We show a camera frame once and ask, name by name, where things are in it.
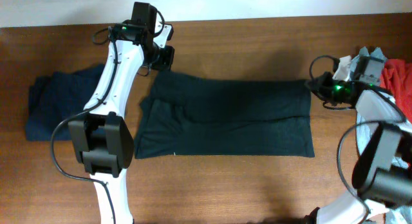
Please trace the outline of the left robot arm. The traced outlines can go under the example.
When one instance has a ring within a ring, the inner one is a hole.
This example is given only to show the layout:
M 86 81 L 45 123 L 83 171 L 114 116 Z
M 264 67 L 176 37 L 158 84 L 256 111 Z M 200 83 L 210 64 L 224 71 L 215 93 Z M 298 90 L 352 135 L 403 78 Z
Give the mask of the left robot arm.
M 78 163 L 89 174 L 98 199 L 101 223 L 133 223 L 126 175 L 133 137 L 124 117 L 140 68 L 169 71 L 174 48 L 166 44 L 173 27 L 149 3 L 135 2 L 131 18 L 108 28 L 108 58 L 81 115 L 68 122 Z

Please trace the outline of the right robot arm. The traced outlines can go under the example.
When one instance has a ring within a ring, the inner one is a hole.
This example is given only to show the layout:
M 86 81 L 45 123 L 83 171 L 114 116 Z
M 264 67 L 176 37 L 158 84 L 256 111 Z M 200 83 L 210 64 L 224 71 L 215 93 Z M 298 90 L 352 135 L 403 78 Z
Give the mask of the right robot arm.
M 367 223 L 376 215 L 411 205 L 411 122 L 395 104 L 390 91 L 379 86 L 382 59 L 360 58 L 360 66 L 343 79 L 336 76 L 340 59 L 333 57 L 333 71 L 311 76 L 306 87 L 331 110 L 355 109 L 362 117 L 349 127 L 337 147 L 337 170 L 346 192 L 331 204 L 314 209 L 301 223 Z M 358 150 L 351 182 L 341 166 L 346 137 L 366 126 L 371 135 Z

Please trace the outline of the dark green t-shirt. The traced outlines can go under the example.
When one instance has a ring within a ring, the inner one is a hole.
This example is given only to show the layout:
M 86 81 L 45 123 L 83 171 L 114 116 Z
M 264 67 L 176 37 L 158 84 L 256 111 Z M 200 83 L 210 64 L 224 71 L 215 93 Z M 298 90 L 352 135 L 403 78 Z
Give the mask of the dark green t-shirt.
M 163 71 L 140 107 L 138 159 L 315 155 L 303 80 L 212 80 Z

